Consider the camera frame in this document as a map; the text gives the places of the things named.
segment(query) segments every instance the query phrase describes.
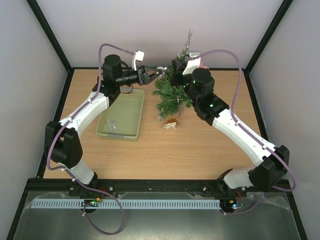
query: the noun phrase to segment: black metal frame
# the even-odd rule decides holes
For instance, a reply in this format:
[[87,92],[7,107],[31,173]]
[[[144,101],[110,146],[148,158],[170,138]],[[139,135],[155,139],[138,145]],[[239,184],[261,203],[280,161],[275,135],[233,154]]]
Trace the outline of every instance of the black metal frame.
[[[62,90],[62,94],[54,115],[54,121],[58,122],[60,120],[65,101],[68,95],[69,87],[73,78],[74,71],[76,69],[97,69],[97,67],[71,67],[69,64],[61,46],[58,43],[49,23],[47,22],[43,12],[41,11],[38,3],[36,0],[26,0],[32,9],[35,17],[38,19],[39,24],[41,25],[42,29],[44,30],[45,34],[47,35],[49,41],[51,42],[53,48],[55,49],[58,57],[60,58],[62,64],[64,65],[65,69],[67,70],[68,74],[64,83],[64,87]],[[259,126],[259,130],[261,136],[268,140],[267,131],[265,128],[265,124],[261,115],[261,111],[259,109],[258,101],[254,92],[254,88],[250,79],[250,72],[253,69],[254,65],[256,64],[258,58],[262,54],[263,50],[265,49],[266,45],[268,44],[270,38],[272,37],[273,33],[275,32],[277,26],[281,22],[282,18],[284,17],[285,13],[287,12],[288,8],[290,7],[293,0],[283,0],[281,6],[279,7],[276,15],[274,16],[271,24],[269,25],[267,31],[265,32],[263,38],[261,39],[257,49],[255,50],[251,60],[249,61],[247,67],[243,70],[245,81],[248,87],[248,91],[250,94],[250,98],[252,101],[254,113],[257,119],[257,123]],[[210,70],[228,70],[228,71],[237,71],[237,68],[210,68]],[[36,178],[30,178],[27,181],[25,189],[23,191],[21,200],[19,202],[16,214],[14,216],[7,240],[14,239],[16,229],[19,223],[20,216],[22,214],[23,208],[25,206],[28,193],[30,191],[41,191],[41,192],[68,192],[69,188],[67,187],[68,183],[70,183],[69,179],[43,179],[43,175],[46,169],[46,159],[44,155],[42,155],[40,165],[37,171]],[[157,192],[163,191],[168,192],[168,185],[171,186],[172,192],[185,192],[190,191],[193,193],[203,194],[203,187],[207,186],[210,183],[213,183],[217,180],[115,180],[115,179],[99,179],[101,185],[112,185],[113,192],[123,192],[123,191],[146,191],[146,189],[157,189]],[[289,182],[287,180],[281,180],[278,183],[279,186],[283,188],[290,188]],[[258,190],[254,187],[249,189],[250,192],[257,192]],[[287,198],[289,200],[290,207],[293,211],[295,223],[298,228],[298,232],[300,238],[302,240],[307,239],[307,235],[305,229],[303,227],[299,211],[294,199],[292,192],[286,192]],[[214,196],[218,197],[219,199],[223,199],[224,197],[216,193],[214,190],[207,190],[206,196]]]

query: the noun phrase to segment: white bracket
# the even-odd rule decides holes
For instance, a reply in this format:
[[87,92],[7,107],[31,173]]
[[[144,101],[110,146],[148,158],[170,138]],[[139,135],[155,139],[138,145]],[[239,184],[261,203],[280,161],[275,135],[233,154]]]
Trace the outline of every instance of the white bracket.
[[143,51],[137,50],[134,52],[131,60],[132,68],[136,71],[137,70],[137,63],[136,61],[142,62],[144,59],[145,53]]

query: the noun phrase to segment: cable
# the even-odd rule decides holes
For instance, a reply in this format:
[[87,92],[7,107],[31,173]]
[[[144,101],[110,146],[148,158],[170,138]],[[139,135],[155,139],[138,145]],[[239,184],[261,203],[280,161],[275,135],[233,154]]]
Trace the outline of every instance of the cable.
[[[234,97],[233,97],[232,104],[231,104],[231,116],[232,116],[232,119],[234,120],[234,122],[237,123],[237,119],[236,119],[236,117],[235,117],[234,110],[235,110],[236,100],[237,100],[238,93],[239,93],[239,89],[240,89],[240,85],[241,85],[241,79],[242,79],[241,63],[240,63],[240,60],[239,60],[239,58],[237,57],[237,55],[235,55],[233,52],[228,51],[228,50],[217,49],[217,50],[211,50],[211,51],[205,52],[205,53],[200,54],[199,56],[196,56],[196,57],[190,57],[190,60],[195,60],[195,59],[204,57],[204,56],[209,55],[209,54],[214,54],[214,53],[226,53],[226,54],[229,54],[229,55],[231,55],[231,56],[234,57],[234,59],[236,60],[237,65],[238,65],[238,69],[239,69],[238,84],[237,84],[237,86],[236,86],[236,90],[235,90]],[[248,131],[241,123],[238,123],[237,125],[238,125],[246,134],[248,134],[252,139],[254,139],[259,145],[264,146],[264,143],[262,143],[258,138],[256,138],[256,137],[255,137],[250,131]],[[277,189],[277,190],[284,191],[284,192],[290,192],[290,191],[295,190],[296,187],[297,187],[297,181],[296,181],[296,178],[295,178],[294,173],[291,171],[291,169],[289,168],[289,166],[281,159],[281,157],[279,157],[279,156],[278,156],[274,151],[272,151],[270,148],[266,147],[265,149],[266,149],[269,153],[271,153],[273,156],[275,156],[275,158],[284,166],[284,168],[288,171],[288,173],[290,174],[290,176],[291,176],[291,178],[292,178],[292,181],[293,181],[293,186],[292,186],[291,188],[283,188],[283,187],[279,187],[279,186],[273,186],[273,188],[274,188],[274,189]]]
[[[117,47],[115,45],[112,45],[112,44],[108,44],[108,43],[104,43],[100,46],[99,48],[99,53],[98,53],[98,63],[99,63],[99,66],[98,66],[98,69],[99,69],[99,80],[98,80],[98,86],[97,86],[97,90],[95,92],[95,95],[91,98],[91,101],[95,100],[96,97],[98,96],[99,92],[100,92],[100,88],[101,88],[101,75],[102,75],[102,60],[101,60],[101,54],[102,54],[102,48],[104,46],[108,46],[108,47],[112,47],[112,48],[115,48],[115,49],[118,49],[122,52],[125,52],[127,54],[130,54],[130,55],[133,55],[134,53],[131,52],[131,51],[128,51],[128,50],[125,50],[125,49],[122,49],[120,47]],[[85,102],[81,107],[79,107],[79,109],[71,116],[71,120],[73,120],[88,104],[90,104],[89,101]],[[89,219],[89,217],[86,215],[86,218],[89,220],[89,222],[91,223],[91,225],[94,227],[94,229],[96,229],[98,232],[102,233],[102,234],[105,234],[105,235],[115,235],[117,233],[119,233],[123,227],[125,226],[125,221],[126,221],[126,217],[125,217],[125,212],[120,204],[120,202],[111,194],[107,193],[106,191],[101,191],[101,190],[98,190],[98,189],[94,189],[94,188],[91,188],[91,187],[87,187],[85,186],[80,180],[78,180],[68,169],[66,169],[65,166],[56,166],[56,167],[51,167],[50,166],[50,159],[51,159],[51,155],[52,155],[52,152],[54,150],[54,147],[58,141],[58,138],[60,137],[61,133],[64,131],[64,129],[67,127],[67,125],[70,123],[71,121],[68,120],[60,129],[59,131],[57,132],[57,134],[54,136],[53,138],[53,141],[52,141],[52,144],[49,148],[49,151],[48,151],[48,156],[46,158],[46,166],[49,170],[53,171],[53,170],[57,170],[57,169],[65,169],[65,171],[73,178],[76,180],[76,182],[82,186],[83,188],[89,190],[89,191],[94,191],[94,192],[97,192],[97,193],[101,193],[101,194],[105,194],[109,197],[111,197],[113,200],[116,201],[116,203],[119,205],[120,209],[121,209],[121,213],[122,213],[122,222],[121,222],[121,225],[119,227],[119,229],[115,232],[105,232],[105,231],[102,231],[100,230],[99,228],[97,228],[93,223],[92,221]]]
[[245,214],[245,213],[251,211],[252,209],[254,209],[254,208],[260,203],[263,195],[264,195],[264,193],[261,192],[258,201],[256,201],[255,204],[254,204],[252,207],[248,208],[247,210],[240,211],[240,212],[225,212],[222,208],[221,208],[220,210],[221,210],[221,212],[222,212],[224,215],[230,215],[230,216],[232,216],[232,215]]
[[134,90],[134,86],[131,85],[131,90],[130,91],[127,91],[127,92],[121,92],[122,94],[130,94],[132,93],[132,91]]

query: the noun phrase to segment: white cable channel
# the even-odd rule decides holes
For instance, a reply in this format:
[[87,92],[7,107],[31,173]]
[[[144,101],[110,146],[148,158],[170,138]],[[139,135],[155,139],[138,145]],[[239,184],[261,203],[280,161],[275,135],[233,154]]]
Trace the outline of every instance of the white cable channel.
[[[84,206],[84,199],[35,199],[32,209],[79,209]],[[119,199],[123,209],[220,209],[220,201],[208,200],[154,200],[154,199]],[[88,206],[87,209],[119,209],[112,199]]]

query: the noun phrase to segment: wooden table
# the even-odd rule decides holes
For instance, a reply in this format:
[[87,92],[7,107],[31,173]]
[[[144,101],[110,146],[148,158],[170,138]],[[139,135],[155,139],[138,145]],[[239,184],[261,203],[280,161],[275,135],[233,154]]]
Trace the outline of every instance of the wooden table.
[[[89,95],[97,82],[98,70],[76,69],[68,91],[61,118],[74,111]],[[214,93],[231,106],[238,82],[238,71],[211,71],[215,79]],[[97,117],[81,137],[83,159],[100,179],[159,179],[206,180],[216,179],[230,168],[252,165],[249,157],[226,135],[199,119],[193,108],[186,109],[178,119],[176,130],[163,129],[164,122],[156,121],[155,107],[160,99],[152,96],[151,83],[134,85],[145,91],[137,142],[104,139],[96,135]],[[254,131],[258,123],[242,78],[235,113]],[[65,179],[60,170],[46,169],[44,178]]]

